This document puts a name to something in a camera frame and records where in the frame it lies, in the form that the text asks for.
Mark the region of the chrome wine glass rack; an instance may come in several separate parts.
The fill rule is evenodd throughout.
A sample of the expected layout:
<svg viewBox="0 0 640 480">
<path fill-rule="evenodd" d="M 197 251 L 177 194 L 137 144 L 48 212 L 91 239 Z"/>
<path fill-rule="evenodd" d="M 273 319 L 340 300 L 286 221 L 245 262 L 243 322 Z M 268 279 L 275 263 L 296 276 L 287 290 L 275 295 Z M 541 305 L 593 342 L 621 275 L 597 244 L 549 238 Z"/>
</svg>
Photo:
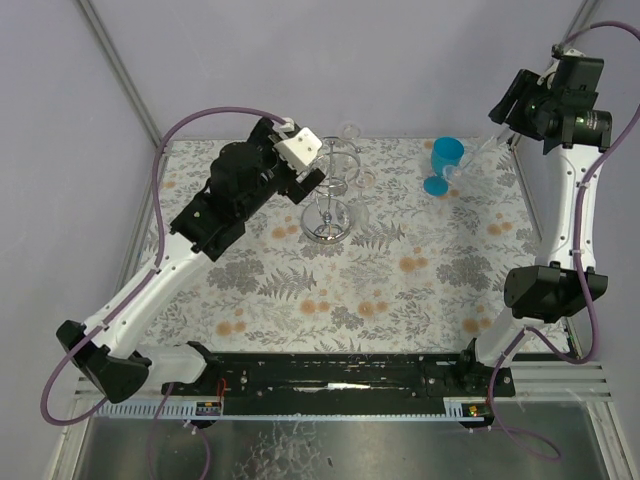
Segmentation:
<svg viewBox="0 0 640 480">
<path fill-rule="evenodd" d="M 355 224 L 347 203 L 349 187 L 362 170 L 361 149 L 352 141 L 337 136 L 323 138 L 315 166 L 325 174 L 315 188 L 310 203 L 303 210 L 300 226 L 303 233 L 321 245 L 345 240 Z"/>
</svg>

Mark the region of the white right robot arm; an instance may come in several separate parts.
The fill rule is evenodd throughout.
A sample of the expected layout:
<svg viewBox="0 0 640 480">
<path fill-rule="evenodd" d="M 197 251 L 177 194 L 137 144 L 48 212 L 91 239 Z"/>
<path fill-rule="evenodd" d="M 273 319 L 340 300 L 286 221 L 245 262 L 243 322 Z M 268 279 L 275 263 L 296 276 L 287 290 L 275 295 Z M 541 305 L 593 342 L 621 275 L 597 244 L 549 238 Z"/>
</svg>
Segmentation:
<svg viewBox="0 0 640 480">
<path fill-rule="evenodd" d="M 489 387 L 526 341 L 542 335 L 541 326 L 592 312 L 607 290 L 592 240 L 599 174 L 611 148 L 612 116 L 595 107 L 602 70 L 593 60 L 545 75 L 522 69 L 489 113 L 494 123 L 542 142 L 554 206 L 534 264 L 507 274 L 504 310 L 454 364 L 466 391 Z"/>
</svg>

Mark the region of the aluminium frame post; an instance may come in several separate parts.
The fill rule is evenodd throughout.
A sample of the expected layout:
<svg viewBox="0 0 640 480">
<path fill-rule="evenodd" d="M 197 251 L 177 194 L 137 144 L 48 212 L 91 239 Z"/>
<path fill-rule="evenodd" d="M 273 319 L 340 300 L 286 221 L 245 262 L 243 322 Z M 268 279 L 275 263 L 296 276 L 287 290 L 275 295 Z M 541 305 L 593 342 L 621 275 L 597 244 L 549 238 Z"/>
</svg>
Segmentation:
<svg viewBox="0 0 640 480">
<path fill-rule="evenodd" d="M 639 1 L 599 1 L 590 22 L 620 21 L 639 30 Z M 563 20 L 555 27 L 554 35 L 540 43 L 535 63 L 527 63 L 532 70 L 542 71 L 549 61 L 552 41 L 560 40 L 570 20 Z M 581 35 L 574 44 L 588 56 L 603 58 L 605 65 L 599 83 L 599 99 L 596 108 L 609 110 L 613 114 L 613 137 L 620 135 L 632 118 L 639 104 L 639 40 L 634 35 L 617 27 L 601 27 Z M 639 149 L 639 122 L 616 150 L 615 154 L 630 154 Z M 539 157 L 541 142 L 522 139 L 518 142 L 518 153 L 523 157 Z"/>
<path fill-rule="evenodd" d="M 140 123 L 146 137 L 154 147 L 158 147 L 162 139 L 160 129 L 122 60 L 94 2 L 91 0 L 73 0 L 72 3 L 78 9 L 86 23 L 89 32 L 96 42 L 98 50 L 114 75 L 117 84 L 131 107 L 133 114 Z"/>
</svg>

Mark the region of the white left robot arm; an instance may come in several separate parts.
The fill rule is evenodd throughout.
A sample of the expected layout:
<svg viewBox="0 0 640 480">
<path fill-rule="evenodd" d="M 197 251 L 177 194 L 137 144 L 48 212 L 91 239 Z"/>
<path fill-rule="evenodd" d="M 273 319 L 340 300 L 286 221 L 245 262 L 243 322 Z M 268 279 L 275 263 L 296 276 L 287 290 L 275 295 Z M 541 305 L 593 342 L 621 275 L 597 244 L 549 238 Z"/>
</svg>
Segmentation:
<svg viewBox="0 0 640 480">
<path fill-rule="evenodd" d="M 246 223 L 275 194 L 299 204 L 324 178 L 314 165 L 323 146 L 309 128 L 263 118 L 249 137 L 224 145 L 203 188 L 159 237 L 149 261 L 99 312 L 67 320 L 56 336 L 74 365 L 111 403 L 142 387 L 193 384 L 209 363 L 194 342 L 142 348 L 152 321 L 202 269 L 246 232 Z"/>
</svg>

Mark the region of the clear wine glass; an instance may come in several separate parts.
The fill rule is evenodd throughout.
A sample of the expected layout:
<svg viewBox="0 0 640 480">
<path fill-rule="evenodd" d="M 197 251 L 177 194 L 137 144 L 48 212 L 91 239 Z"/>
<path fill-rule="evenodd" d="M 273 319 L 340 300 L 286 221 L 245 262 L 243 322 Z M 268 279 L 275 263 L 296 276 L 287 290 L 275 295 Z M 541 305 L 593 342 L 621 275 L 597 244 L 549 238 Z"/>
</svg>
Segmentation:
<svg viewBox="0 0 640 480">
<path fill-rule="evenodd" d="M 355 197 L 351 202 L 351 210 L 357 228 L 365 229 L 369 224 L 370 212 L 365 199 L 365 192 L 374 186 L 375 181 L 376 176 L 371 169 L 360 167 L 351 182 L 351 187 L 355 191 Z"/>
<path fill-rule="evenodd" d="M 362 129 L 354 122 L 345 122 L 339 131 L 339 137 L 343 140 L 354 141 L 361 137 Z"/>
</svg>

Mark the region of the aluminium frame post left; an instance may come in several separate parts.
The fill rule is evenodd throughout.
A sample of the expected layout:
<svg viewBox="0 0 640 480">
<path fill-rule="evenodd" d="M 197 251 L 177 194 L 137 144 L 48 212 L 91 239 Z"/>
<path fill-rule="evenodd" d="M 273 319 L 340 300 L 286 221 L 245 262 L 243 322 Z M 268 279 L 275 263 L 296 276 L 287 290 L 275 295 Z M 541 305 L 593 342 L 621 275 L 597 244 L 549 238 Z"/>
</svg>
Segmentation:
<svg viewBox="0 0 640 480">
<path fill-rule="evenodd" d="M 117 84 L 131 107 L 133 114 L 140 123 L 146 137 L 154 147 L 158 147 L 162 139 L 160 129 L 122 60 L 94 2 L 91 0 L 73 0 L 72 3 L 78 9 L 86 23 L 89 32 L 96 42 L 98 50 L 114 75 Z"/>
</svg>

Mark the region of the blue plastic wine glass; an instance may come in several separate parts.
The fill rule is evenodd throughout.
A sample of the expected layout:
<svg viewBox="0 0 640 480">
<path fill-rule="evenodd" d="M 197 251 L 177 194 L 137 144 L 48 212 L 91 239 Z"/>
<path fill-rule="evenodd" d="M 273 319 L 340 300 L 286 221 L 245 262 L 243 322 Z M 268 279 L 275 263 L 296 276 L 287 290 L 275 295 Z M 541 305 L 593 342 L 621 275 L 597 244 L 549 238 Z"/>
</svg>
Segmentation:
<svg viewBox="0 0 640 480">
<path fill-rule="evenodd" d="M 441 197 L 449 190 L 449 176 L 459 167 L 465 153 L 464 145 L 453 137 L 440 137 L 433 142 L 431 168 L 433 174 L 423 183 L 425 192 Z"/>
</svg>

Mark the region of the clear champagne flute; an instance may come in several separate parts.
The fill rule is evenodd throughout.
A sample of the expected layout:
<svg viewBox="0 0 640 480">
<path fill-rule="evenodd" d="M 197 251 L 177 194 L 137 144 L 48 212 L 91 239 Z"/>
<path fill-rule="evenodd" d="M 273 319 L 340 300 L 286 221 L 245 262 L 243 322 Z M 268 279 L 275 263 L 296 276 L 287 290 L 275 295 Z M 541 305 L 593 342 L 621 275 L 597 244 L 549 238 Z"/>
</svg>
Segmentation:
<svg viewBox="0 0 640 480">
<path fill-rule="evenodd" d="M 508 133 L 501 133 L 486 138 L 478 139 L 462 155 L 457 165 L 446 165 L 442 169 L 443 178 L 449 185 L 460 183 L 463 177 L 472 172 L 472 167 L 482 162 L 485 157 L 502 145 L 506 144 L 511 137 Z"/>
</svg>

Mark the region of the aluminium frame post right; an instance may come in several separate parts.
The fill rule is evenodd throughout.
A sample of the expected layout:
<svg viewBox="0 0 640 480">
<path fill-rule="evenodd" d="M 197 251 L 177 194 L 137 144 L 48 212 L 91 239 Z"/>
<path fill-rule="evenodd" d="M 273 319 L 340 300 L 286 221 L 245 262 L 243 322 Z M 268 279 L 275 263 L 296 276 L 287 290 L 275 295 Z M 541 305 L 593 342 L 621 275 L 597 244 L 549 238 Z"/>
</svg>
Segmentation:
<svg viewBox="0 0 640 480">
<path fill-rule="evenodd" d="M 590 22 L 620 21 L 639 30 L 639 1 L 599 1 Z M 552 41 L 560 40 L 570 20 L 563 20 L 555 27 L 554 35 L 540 43 L 535 63 L 527 63 L 532 70 L 542 71 L 549 61 Z M 599 83 L 599 99 L 596 108 L 609 110 L 613 114 L 613 137 L 620 135 L 632 118 L 639 104 L 639 40 L 634 35 L 617 27 L 601 27 L 581 35 L 574 44 L 588 56 L 603 58 L 605 65 Z M 639 149 L 639 122 L 616 150 L 615 154 L 630 154 Z M 522 139 L 518 142 L 518 153 L 523 157 L 539 157 L 541 142 Z"/>
</svg>

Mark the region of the floral tablecloth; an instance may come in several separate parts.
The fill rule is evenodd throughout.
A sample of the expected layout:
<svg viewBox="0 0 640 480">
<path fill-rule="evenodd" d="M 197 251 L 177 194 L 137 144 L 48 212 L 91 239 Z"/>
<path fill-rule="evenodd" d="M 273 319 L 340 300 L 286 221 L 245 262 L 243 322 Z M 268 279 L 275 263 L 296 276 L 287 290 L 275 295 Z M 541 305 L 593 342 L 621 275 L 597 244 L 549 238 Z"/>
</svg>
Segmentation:
<svg viewBox="0 0 640 480">
<path fill-rule="evenodd" d="M 199 273 L 146 331 L 147 345 L 214 351 L 456 352 L 489 329 L 507 273 L 538 247 L 509 150 L 449 193 L 425 193 L 432 144 L 358 144 L 376 181 L 369 224 L 321 245 L 302 207 L 274 197 L 245 235 Z"/>
</svg>

